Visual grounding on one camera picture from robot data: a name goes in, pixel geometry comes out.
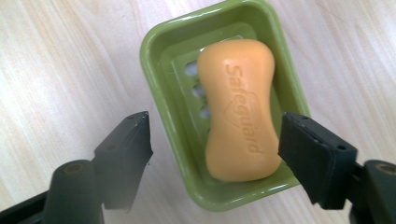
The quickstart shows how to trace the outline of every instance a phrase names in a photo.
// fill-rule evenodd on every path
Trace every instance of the soap dish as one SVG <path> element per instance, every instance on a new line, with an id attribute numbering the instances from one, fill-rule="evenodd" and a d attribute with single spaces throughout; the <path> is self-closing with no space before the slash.
<path id="1" fill-rule="evenodd" d="M 192 199 L 210 211 L 226 211 L 298 185 L 284 162 L 267 178 L 240 183 L 219 181 L 207 171 L 210 119 L 202 113 L 205 97 L 194 94 L 198 76 L 188 67 L 204 47 L 236 38 L 257 39 L 274 53 L 271 113 L 276 133 L 284 111 L 309 116 L 277 15 L 262 0 L 227 0 L 163 22 L 148 32 L 140 49 L 143 71 L 184 185 Z"/>

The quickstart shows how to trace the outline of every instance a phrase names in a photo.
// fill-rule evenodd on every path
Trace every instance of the soap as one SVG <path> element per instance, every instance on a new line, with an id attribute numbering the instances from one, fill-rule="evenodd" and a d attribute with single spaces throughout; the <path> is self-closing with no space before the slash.
<path id="1" fill-rule="evenodd" d="M 270 110 L 271 50 L 257 40 L 226 40 L 207 46 L 197 67 L 210 109 L 209 173 L 230 182 L 273 174 L 281 159 Z"/>

